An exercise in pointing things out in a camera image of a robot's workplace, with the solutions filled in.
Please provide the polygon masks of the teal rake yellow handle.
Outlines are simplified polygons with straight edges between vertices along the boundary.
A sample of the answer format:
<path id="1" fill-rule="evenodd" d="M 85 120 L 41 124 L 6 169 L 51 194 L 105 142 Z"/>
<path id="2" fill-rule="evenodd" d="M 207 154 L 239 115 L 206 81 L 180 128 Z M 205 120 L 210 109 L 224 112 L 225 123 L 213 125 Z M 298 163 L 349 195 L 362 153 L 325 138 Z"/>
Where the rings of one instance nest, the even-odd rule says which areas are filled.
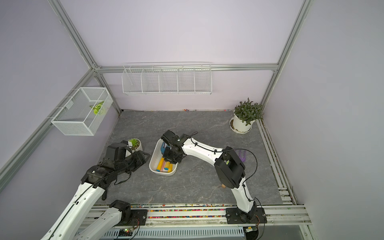
<path id="1" fill-rule="evenodd" d="M 156 171 L 157 172 L 162 172 L 164 170 L 164 166 L 165 166 L 165 159 L 162 157 L 161 160 L 158 163 Z"/>
<path id="2" fill-rule="evenodd" d="M 162 155 L 164 154 L 166 147 L 167 147 L 167 144 L 165 142 L 163 142 L 162 145 L 161 145 L 161 153 L 162 153 Z"/>
<path id="3" fill-rule="evenodd" d="M 169 165 L 168 173 L 171 173 L 174 170 L 174 164 Z"/>

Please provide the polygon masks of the white storage box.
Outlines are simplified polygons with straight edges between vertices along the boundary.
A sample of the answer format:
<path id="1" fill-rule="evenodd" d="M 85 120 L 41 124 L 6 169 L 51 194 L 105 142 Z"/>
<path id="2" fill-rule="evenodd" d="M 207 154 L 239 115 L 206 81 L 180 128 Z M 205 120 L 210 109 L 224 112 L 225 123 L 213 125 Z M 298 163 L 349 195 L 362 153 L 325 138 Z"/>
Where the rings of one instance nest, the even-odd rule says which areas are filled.
<path id="1" fill-rule="evenodd" d="M 161 152 L 161 147 L 162 145 L 164 144 L 164 141 L 163 140 L 158 140 L 156 146 L 155 146 L 155 149 L 154 149 L 154 152 L 152 154 L 152 157 L 151 157 L 151 160 L 150 160 L 150 163 L 149 163 L 149 168 L 150 170 L 157 174 L 157 175 L 161 175 L 161 176 L 172 176 L 176 173 L 177 171 L 177 168 L 178 168 L 178 165 L 177 164 L 173 164 L 173 167 L 172 167 L 172 170 L 170 172 L 165 172 L 165 171 L 157 171 L 157 168 L 159 166 L 159 163 L 161 161 L 161 158 L 163 157 L 163 154 Z"/>

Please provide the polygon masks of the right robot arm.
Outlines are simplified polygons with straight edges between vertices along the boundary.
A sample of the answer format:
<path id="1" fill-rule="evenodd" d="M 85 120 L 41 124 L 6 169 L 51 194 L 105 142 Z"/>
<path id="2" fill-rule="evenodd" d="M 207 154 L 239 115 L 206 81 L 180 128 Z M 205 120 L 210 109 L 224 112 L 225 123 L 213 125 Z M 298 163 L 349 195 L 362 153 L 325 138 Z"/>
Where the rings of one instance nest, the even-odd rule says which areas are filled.
<path id="1" fill-rule="evenodd" d="M 215 167 L 219 180 L 231 189 L 237 203 L 239 215 L 252 219 L 257 212 L 257 204 L 251 198 L 246 184 L 245 164 L 231 147 L 215 148 L 198 142 L 192 136 L 177 136 L 166 131 L 161 139 L 167 145 L 164 158 L 172 164 L 181 163 L 186 156 L 193 156 Z"/>

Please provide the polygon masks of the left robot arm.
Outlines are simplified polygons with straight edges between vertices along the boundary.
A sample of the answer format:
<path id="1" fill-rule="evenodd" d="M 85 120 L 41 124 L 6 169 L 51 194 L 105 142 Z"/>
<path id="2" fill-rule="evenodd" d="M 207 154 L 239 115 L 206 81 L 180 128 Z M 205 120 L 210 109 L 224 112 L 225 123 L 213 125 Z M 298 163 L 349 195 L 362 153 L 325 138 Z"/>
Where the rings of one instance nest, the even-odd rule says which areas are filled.
<path id="1" fill-rule="evenodd" d="M 128 141 L 109 145 L 103 160 L 87 170 L 75 195 L 43 239 L 98 240 L 116 225 L 126 224 L 138 229 L 146 221 L 147 214 L 143 210 L 132 211 L 131 204 L 115 200 L 95 222 L 77 232 L 96 201 L 105 200 L 108 187 L 118 184 L 118 176 L 131 175 L 150 157 L 142 150 L 133 150 Z"/>

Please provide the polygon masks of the small succulent white pot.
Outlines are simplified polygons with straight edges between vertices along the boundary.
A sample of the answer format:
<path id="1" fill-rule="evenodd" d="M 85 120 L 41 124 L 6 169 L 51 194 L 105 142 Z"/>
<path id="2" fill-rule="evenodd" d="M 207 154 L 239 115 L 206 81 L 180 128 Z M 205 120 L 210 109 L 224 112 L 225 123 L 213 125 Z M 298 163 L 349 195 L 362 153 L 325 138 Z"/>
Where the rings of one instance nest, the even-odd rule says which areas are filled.
<path id="1" fill-rule="evenodd" d="M 129 148 L 129 150 L 128 150 L 129 154 L 143 150 L 142 143 L 137 138 L 133 138 L 133 139 L 128 140 L 128 148 Z"/>

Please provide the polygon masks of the green leaf toy in basket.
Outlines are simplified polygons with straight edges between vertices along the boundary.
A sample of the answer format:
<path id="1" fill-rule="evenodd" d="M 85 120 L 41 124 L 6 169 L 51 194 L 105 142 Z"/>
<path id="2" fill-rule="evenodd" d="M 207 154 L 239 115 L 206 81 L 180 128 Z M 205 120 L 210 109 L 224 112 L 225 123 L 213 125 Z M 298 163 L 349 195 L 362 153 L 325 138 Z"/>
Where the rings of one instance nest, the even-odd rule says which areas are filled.
<path id="1" fill-rule="evenodd" d="M 97 116 L 97 115 L 105 115 L 106 114 L 106 110 L 104 109 L 103 107 L 104 105 L 104 101 L 94 105 L 94 106 L 90 106 L 90 108 L 92 109 L 93 113 Z"/>

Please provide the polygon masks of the white mesh side basket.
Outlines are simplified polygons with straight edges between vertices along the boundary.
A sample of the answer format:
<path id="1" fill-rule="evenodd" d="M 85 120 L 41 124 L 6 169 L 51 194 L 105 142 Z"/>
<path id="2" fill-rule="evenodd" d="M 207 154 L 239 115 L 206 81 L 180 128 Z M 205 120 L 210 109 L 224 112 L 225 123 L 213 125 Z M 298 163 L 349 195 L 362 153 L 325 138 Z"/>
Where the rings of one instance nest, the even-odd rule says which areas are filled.
<path id="1" fill-rule="evenodd" d="M 79 88 L 52 118 L 51 123 L 65 136 L 94 136 L 106 114 L 96 116 L 90 106 L 102 101 L 107 114 L 113 99 L 106 88 Z"/>

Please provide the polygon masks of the large potted green plant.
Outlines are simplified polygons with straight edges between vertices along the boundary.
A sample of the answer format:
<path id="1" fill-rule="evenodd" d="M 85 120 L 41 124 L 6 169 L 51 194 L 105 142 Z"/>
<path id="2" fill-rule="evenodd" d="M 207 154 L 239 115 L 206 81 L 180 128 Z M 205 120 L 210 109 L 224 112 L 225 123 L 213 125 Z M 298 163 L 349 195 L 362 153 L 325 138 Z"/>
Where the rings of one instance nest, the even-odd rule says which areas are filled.
<path id="1" fill-rule="evenodd" d="M 263 119 L 263 115 L 263 105 L 247 98 L 235 107 L 234 117 L 230 122 L 231 128 L 236 133 L 246 134 L 252 129 L 256 120 Z"/>

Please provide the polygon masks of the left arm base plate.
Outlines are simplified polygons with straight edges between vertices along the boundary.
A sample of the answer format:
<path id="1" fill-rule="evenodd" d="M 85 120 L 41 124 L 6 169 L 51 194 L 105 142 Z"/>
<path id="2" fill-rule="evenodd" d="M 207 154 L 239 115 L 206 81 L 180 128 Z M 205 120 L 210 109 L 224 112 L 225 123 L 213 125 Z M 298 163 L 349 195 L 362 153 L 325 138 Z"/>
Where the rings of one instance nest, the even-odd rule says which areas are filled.
<path id="1" fill-rule="evenodd" d="M 148 211 L 145 209 L 124 210 L 118 226 L 143 226 L 147 221 Z"/>

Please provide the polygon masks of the white vent rail front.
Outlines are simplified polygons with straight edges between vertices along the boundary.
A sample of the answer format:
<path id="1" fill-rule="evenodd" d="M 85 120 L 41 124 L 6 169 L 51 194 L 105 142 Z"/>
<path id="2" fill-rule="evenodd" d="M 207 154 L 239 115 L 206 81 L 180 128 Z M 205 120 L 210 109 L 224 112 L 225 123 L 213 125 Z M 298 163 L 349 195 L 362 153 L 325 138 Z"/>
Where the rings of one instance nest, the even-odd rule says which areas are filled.
<path id="1" fill-rule="evenodd" d="M 119 229 L 110 230 L 102 240 L 244 240 L 242 227 L 183 227 L 183 228 L 141 228 L 130 236 Z"/>

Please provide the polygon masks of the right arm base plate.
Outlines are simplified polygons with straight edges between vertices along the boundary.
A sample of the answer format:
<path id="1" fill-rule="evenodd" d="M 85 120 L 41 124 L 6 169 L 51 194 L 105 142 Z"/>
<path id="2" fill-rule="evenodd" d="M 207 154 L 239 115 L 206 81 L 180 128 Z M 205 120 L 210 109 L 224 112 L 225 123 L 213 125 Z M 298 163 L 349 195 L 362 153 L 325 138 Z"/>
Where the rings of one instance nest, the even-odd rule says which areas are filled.
<path id="1" fill-rule="evenodd" d="M 239 208 L 226 208 L 227 224 L 266 224 L 267 218 L 262 208 L 254 206 L 248 213 Z"/>

